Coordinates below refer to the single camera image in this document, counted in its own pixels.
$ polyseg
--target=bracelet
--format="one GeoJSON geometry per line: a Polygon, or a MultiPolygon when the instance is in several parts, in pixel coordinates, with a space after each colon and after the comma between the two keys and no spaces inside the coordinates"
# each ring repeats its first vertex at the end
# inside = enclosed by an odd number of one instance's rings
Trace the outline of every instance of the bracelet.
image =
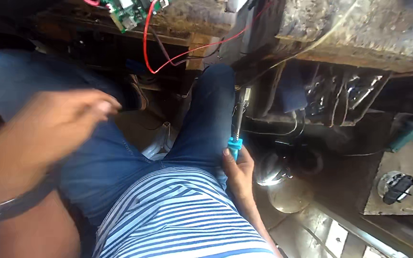
{"type": "Polygon", "coordinates": [[[60,173],[47,173],[30,191],[0,203],[0,221],[16,217],[38,205],[60,183],[60,173]]]}

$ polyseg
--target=hand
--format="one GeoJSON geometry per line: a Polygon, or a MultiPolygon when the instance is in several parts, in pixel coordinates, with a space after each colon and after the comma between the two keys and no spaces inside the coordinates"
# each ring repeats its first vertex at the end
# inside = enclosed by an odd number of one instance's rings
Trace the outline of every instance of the hand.
{"type": "Polygon", "coordinates": [[[47,166],[77,149],[120,108],[99,90],[38,93],[0,130],[1,161],[23,169],[47,166]]]}
{"type": "Polygon", "coordinates": [[[253,201],[254,161],[245,146],[239,151],[237,162],[228,148],[223,150],[223,169],[231,191],[238,201],[253,201]]]}

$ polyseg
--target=striped shirt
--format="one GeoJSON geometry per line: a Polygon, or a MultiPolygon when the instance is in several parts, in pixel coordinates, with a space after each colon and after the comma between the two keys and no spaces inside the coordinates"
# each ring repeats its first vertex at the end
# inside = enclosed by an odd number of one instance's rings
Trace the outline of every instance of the striped shirt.
{"type": "Polygon", "coordinates": [[[116,202],[94,257],[275,257],[214,177],[193,167],[152,172],[116,202]]]}

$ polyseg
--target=leg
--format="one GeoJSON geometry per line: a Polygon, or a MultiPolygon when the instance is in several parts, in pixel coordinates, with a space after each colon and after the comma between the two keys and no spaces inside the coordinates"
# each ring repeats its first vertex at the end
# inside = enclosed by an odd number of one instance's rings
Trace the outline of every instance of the leg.
{"type": "MultiPolygon", "coordinates": [[[[72,88],[97,88],[123,102],[115,84],[73,64],[40,53],[0,50],[3,120],[10,120],[37,91],[72,88]]],[[[110,119],[101,123],[82,147],[61,161],[60,189],[97,226],[123,191],[147,173],[148,163],[110,119]]]]}
{"type": "Polygon", "coordinates": [[[210,66],[198,79],[192,102],[165,166],[190,166],[212,173],[225,188],[221,170],[222,150],[231,133],[235,91],[229,66],[210,66]]]}

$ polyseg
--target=circuit board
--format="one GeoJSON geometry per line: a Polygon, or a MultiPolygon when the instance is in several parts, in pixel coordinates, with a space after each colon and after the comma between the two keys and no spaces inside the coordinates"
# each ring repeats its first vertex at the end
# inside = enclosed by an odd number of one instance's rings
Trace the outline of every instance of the circuit board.
{"type": "MultiPolygon", "coordinates": [[[[154,6],[154,12],[167,7],[171,2],[171,0],[154,1],[158,1],[154,6]]],[[[151,0],[101,0],[101,2],[109,8],[112,20],[122,33],[144,22],[151,5],[151,0]]]]}

